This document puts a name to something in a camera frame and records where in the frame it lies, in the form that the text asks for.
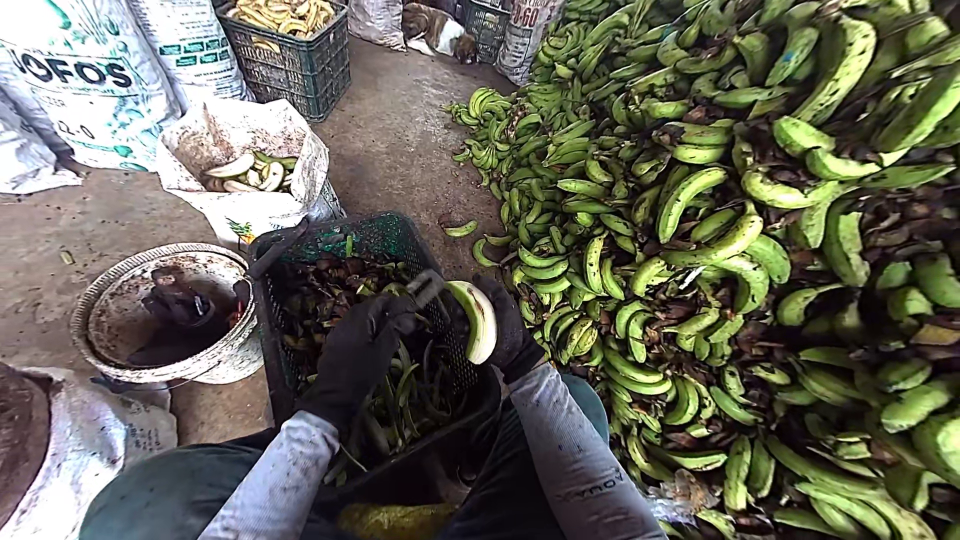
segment crate of sliced plantains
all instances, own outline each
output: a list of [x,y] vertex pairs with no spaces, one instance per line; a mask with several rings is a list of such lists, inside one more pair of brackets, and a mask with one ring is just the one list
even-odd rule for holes
[[[251,246],[251,265],[275,245],[274,251],[289,247],[254,280],[253,294],[279,425],[293,414],[295,399],[324,375],[316,371],[317,358],[351,306],[379,293],[407,294],[405,285],[419,272],[439,274],[440,268],[410,218],[393,212],[313,223],[302,233],[262,234]],[[409,484],[393,493],[396,482],[384,479],[408,475],[400,470],[416,468],[420,457],[440,447],[443,455],[465,452],[473,429],[497,410],[495,375],[467,361],[468,326],[461,312],[447,309],[452,299],[446,296],[427,304],[419,328],[401,338],[388,375],[341,437],[320,497],[423,503],[410,499]]]

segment white bucket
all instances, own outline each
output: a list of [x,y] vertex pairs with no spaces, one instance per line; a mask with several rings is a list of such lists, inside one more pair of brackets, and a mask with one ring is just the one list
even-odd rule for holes
[[160,246],[113,265],[84,291],[70,318],[70,337],[84,358],[110,377],[127,382],[188,379],[209,384],[236,382],[263,364],[251,297],[227,335],[185,360],[157,367],[130,365],[126,358],[150,339],[157,320],[140,304],[154,286],[150,273],[177,265],[186,281],[216,302],[233,296],[247,263],[232,251],[203,243]]

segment bucket rim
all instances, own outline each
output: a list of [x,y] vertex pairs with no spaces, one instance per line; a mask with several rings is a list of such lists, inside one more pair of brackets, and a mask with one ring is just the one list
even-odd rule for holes
[[[84,360],[102,373],[126,382],[144,383],[166,382],[173,379],[194,379],[216,369],[217,365],[224,361],[225,353],[235,349],[237,345],[243,343],[251,335],[256,326],[255,305],[252,295],[237,324],[216,343],[189,358],[164,366],[136,367],[115,362],[97,354],[88,337],[88,324],[90,312],[107,288],[131,270],[147,262],[186,253],[213,253],[239,264],[244,271],[248,268],[247,262],[242,256],[227,248],[203,242],[167,244],[124,258],[110,266],[84,290],[84,294],[77,300],[70,316],[70,339],[80,351]],[[245,275],[243,279],[252,287],[250,278]]]

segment yellow cloth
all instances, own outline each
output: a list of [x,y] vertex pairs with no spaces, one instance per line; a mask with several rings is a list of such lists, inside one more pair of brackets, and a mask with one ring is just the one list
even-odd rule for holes
[[364,540],[428,540],[450,520],[456,504],[398,506],[350,504],[337,517],[337,527]]

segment dark green pants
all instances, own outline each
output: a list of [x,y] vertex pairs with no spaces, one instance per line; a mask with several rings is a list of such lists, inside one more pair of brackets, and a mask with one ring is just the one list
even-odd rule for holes
[[[609,440],[607,415],[589,385],[564,376],[571,396]],[[267,432],[176,448],[133,465],[90,504],[80,540],[194,540],[269,444]],[[490,456],[463,506],[440,535],[448,539],[549,539],[564,536],[540,489],[523,427],[509,400]],[[304,540],[351,539],[311,513]]]

